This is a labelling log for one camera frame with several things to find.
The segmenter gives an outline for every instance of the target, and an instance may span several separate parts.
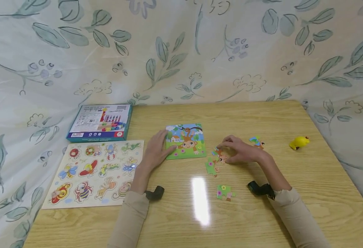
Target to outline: toy box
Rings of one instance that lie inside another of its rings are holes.
[[[73,143],[125,141],[128,134],[132,105],[83,105],[67,140]]]

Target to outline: wooden table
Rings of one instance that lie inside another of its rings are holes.
[[[149,138],[166,125],[202,123],[208,153],[229,134],[259,135],[297,189],[332,247],[363,247],[363,199],[298,102],[243,102],[137,106],[130,140]],[[296,136],[308,146],[293,151]],[[165,160],[148,188],[165,188],[151,203],[138,247],[290,247],[293,241],[266,197],[246,188],[265,182],[257,164],[221,165],[214,178],[206,158]],[[231,202],[216,199],[217,185],[232,186]],[[24,248],[106,247],[121,206],[41,210]]]

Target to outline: floral fabric backdrop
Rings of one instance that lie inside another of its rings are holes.
[[[363,0],[0,0],[0,247],[81,104],[292,99],[363,196]]]

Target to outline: cartoon house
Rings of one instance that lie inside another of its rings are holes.
[[[180,142],[180,137],[177,135],[172,136],[170,139],[170,142]]]

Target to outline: yellow toy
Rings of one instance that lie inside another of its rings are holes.
[[[299,136],[296,137],[292,142],[290,142],[289,146],[293,150],[297,150],[300,147],[306,146],[310,141],[308,140],[308,137]]]

